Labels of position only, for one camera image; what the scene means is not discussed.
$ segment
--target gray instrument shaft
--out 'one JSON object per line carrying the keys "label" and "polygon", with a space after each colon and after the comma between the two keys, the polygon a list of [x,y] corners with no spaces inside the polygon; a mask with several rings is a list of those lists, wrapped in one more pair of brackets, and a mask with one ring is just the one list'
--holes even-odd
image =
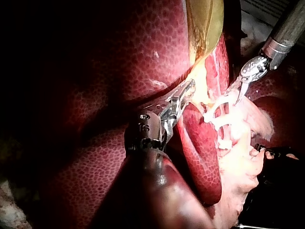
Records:
{"label": "gray instrument shaft", "polygon": [[305,0],[292,1],[271,31],[262,52],[275,70],[305,30]]}

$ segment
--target red organ surface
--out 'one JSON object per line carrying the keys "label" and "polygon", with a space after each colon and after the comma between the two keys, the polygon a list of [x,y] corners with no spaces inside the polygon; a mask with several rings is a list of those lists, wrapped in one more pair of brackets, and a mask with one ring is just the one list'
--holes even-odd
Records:
{"label": "red organ surface", "polygon": [[[41,160],[40,197],[52,228],[87,228],[103,202],[125,159],[128,120],[113,119],[112,114],[126,112],[130,104],[166,89],[193,69],[183,1],[132,0],[119,5],[93,7],[90,20],[80,16],[84,22],[77,21],[73,28],[66,20],[62,33],[44,50],[40,80],[35,82],[33,133]],[[65,14],[59,5],[54,8]],[[73,36],[64,36],[68,32]],[[211,109],[229,83],[223,35],[202,63],[206,73],[196,76],[196,93],[206,88]],[[206,79],[203,84],[200,77]],[[257,185],[255,176],[263,161],[241,153],[252,150],[250,129],[267,141],[273,131],[268,111],[249,100],[244,106],[252,113],[231,112],[241,113],[240,122],[227,118],[232,128],[240,130],[235,136],[224,134],[226,140],[235,139],[227,154],[220,153],[217,123],[205,122],[200,103],[189,105],[177,125],[198,198],[211,206],[206,210],[212,212],[215,228],[233,226],[246,194]],[[260,124],[270,129],[261,130]],[[239,167],[239,162],[247,168]]]}

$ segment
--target metal instrument tip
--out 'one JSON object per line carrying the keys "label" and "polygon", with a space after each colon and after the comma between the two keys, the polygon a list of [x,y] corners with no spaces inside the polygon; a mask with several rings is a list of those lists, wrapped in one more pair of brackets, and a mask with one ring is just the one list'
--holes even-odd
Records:
{"label": "metal instrument tip", "polygon": [[242,87],[240,89],[240,92],[239,92],[237,101],[235,103],[235,106],[240,103],[240,101],[242,100],[243,96],[247,93],[248,88],[249,88],[249,83],[246,83],[246,82],[242,83]]}

